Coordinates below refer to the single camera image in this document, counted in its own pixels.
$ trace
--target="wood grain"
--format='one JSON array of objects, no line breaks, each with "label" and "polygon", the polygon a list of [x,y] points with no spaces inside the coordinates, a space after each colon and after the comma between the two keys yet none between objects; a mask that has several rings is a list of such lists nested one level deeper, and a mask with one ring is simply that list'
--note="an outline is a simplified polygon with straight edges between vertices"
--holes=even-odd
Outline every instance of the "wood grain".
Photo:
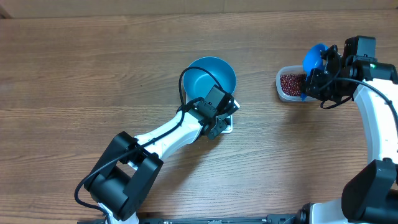
[{"label": "wood grain", "polygon": [[338,198],[366,165],[356,105],[282,103],[275,76],[356,35],[398,64],[396,10],[0,21],[0,223],[100,218],[74,202],[75,186],[117,133],[171,119],[180,72],[208,55],[238,76],[234,131],[168,158],[140,212],[255,217]]},{"label": "wood grain", "polygon": [[12,18],[395,9],[397,0],[0,0]]}]

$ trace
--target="clear plastic bowl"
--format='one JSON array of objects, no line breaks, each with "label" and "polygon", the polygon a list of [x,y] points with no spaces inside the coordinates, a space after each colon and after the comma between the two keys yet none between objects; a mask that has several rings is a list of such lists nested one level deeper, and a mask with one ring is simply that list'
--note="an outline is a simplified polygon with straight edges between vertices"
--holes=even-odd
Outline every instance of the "clear plastic bowl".
[{"label": "clear plastic bowl", "polygon": [[280,85],[280,76],[281,75],[288,75],[288,74],[303,74],[306,73],[303,70],[302,65],[293,65],[293,66],[286,66],[279,70],[278,74],[276,75],[276,89],[278,91],[278,95],[280,100],[283,102],[308,102],[308,101],[315,101],[312,97],[307,96],[303,101],[300,96],[289,96],[283,92],[282,86]]}]

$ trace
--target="blue bowl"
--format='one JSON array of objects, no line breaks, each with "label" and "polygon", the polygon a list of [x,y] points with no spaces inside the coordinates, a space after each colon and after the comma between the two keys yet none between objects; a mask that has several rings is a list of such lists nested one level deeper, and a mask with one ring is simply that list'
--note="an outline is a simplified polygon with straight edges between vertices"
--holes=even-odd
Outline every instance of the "blue bowl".
[{"label": "blue bowl", "polygon": [[[201,67],[208,70],[221,84],[224,91],[233,94],[236,88],[236,74],[232,67],[223,59],[217,57],[203,57],[194,61],[189,67]],[[188,70],[183,78],[185,92],[192,100],[205,98],[216,84],[209,74],[199,69]]]},{"label": "blue bowl", "polygon": [[323,60],[321,59],[321,50],[327,49],[328,46],[325,44],[317,44],[308,51],[303,60],[303,69],[307,75],[310,74],[311,69],[313,68],[325,69],[325,66],[323,66]]}]

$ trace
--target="wall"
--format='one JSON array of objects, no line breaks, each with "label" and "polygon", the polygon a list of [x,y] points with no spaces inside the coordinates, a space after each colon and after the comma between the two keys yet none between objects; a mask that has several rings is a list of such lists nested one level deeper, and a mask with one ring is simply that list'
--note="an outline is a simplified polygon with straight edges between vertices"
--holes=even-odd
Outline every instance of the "wall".
[{"label": "wall", "polygon": [[398,0],[0,0],[5,17],[395,9]]}]

